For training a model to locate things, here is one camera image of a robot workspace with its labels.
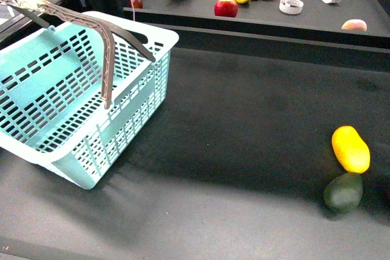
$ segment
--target gray floor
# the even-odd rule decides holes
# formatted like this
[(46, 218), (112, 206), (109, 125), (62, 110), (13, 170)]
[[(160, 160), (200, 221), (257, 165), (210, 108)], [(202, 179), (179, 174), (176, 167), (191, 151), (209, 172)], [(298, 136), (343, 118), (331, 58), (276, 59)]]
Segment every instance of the gray floor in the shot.
[[(0, 149), (2, 253), (388, 259), (390, 74), (173, 49), (168, 83), (93, 190)], [(330, 145), (343, 124), (359, 130), (372, 161), (358, 209), (335, 216), (322, 191), (344, 173)]]

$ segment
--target apple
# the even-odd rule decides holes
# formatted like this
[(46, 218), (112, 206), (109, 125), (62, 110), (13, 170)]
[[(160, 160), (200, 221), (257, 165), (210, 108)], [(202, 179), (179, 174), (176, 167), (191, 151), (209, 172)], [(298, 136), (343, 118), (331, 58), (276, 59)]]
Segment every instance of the apple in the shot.
[(216, 16), (235, 18), (238, 13), (238, 4), (235, 0), (217, 0), (214, 6)]
[(132, 3), (133, 3), (133, 8), (135, 8), (135, 9), (142, 9), (144, 6), (142, 3), (142, 0), (132, 0)]

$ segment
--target avocado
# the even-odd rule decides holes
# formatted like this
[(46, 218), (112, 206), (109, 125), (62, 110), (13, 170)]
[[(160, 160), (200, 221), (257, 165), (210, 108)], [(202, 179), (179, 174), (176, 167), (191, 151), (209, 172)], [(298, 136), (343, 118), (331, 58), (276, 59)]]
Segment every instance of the avocado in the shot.
[(347, 172), (336, 177), (324, 191), (325, 204), (336, 213), (349, 213), (360, 203), (363, 180), (359, 173)]

